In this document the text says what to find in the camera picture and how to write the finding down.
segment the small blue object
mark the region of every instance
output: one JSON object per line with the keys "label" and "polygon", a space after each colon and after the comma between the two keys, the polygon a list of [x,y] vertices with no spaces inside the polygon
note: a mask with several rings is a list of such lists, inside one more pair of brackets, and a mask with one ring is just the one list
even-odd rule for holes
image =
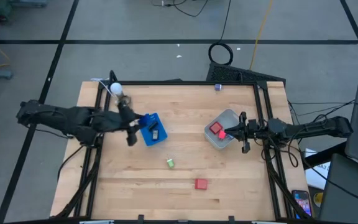
{"label": "small blue object", "polygon": [[[158,122],[158,125],[156,125],[153,130],[158,131],[158,139],[153,140],[153,131],[149,131],[149,126],[154,122]],[[164,127],[162,126],[161,120],[157,113],[154,114],[146,114],[143,118],[139,120],[140,125],[144,125],[144,127],[140,130],[142,133],[144,142],[146,143],[146,146],[152,146],[154,144],[157,144],[160,141],[164,141],[168,136],[167,132],[165,131]]]}
{"label": "small blue object", "polygon": [[221,91],[222,90],[222,84],[215,84],[215,90]]}

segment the wooden table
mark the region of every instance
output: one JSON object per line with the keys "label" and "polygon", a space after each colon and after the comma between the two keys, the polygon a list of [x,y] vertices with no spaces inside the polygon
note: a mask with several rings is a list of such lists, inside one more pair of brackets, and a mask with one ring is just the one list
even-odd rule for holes
{"label": "wooden table", "polygon": [[[78,106],[94,106],[97,86],[95,82],[82,84]],[[236,220],[274,220],[262,147],[251,141],[250,152],[242,154],[242,143],[235,141],[217,151],[203,134],[204,127],[227,108],[256,119],[252,86],[226,85],[222,91],[205,85],[123,87],[132,97],[135,112],[159,114],[168,139],[146,147],[138,132],[137,144],[129,147],[125,132],[105,135],[93,219],[135,220],[143,214],[147,220],[227,220],[230,215]],[[283,83],[269,82],[268,92],[274,117],[291,123]],[[260,95],[265,109],[262,91]],[[115,107],[111,102],[110,110]],[[65,157],[78,146],[77,140],[69,140]],[[292,152],[301,161],[299,153]],[[84,156],[85,150],[63,168],[51,215],[75,193]],[[302,164],[293,168],[288,154],[282,157],[288,189],[308,190]],[[168,168],[167,158],[175,161],[174,169]],[[195,190],[196,178],[208,179],[208,189]],[[277,192],[285,217],[280,189]],[[81,213],[85,213],[87,197],[85,193]]]}

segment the red block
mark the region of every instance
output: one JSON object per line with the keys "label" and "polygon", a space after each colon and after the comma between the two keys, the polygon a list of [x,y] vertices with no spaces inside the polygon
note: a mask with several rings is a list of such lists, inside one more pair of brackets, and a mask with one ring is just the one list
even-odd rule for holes
{"label": "red block", "polygon": [[208,180],[206,179],[196,179],[196,189],[206,190],[208,185]]}
{"label": "red block", "polygon": [[211,130],[212,133],[217,134],[222,128],[223,126],[219,124],[219,122],[215,122],[209,127],[209,130]]}
{"label": "red block", "polygon": [[223,140],[226,137],[226,133],[223,130],[219,131],[218,139]]}

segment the white ball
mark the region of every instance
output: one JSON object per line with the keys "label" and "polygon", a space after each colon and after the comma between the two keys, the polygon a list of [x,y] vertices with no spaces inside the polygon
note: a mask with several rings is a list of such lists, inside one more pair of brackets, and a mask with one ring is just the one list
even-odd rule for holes
{"label": "white ball", "polygon": [[120,96],[122,95],[122,86],[120,83],[113,83],[110,86],[110,91],[111,93],[113,93],[114,95]]}

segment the clear plastic container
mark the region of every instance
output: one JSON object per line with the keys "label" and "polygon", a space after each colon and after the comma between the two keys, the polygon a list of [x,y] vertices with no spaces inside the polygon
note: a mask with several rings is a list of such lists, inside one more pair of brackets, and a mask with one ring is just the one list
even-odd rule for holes
{"label": "clear plastic container", "polygon": [[222,150],[230,144],[234,138],[229,138],[226,136],[223,140],[219,140],[218,134],[214,134],[209,127],[215,122],[219,122],[223,126],[223,130],[226,128],[231,128],[239,124],[239,117],[232,109],[224,110],[217,118],[213,119],[205,128],[204,134],[206,139],[217,149]]}

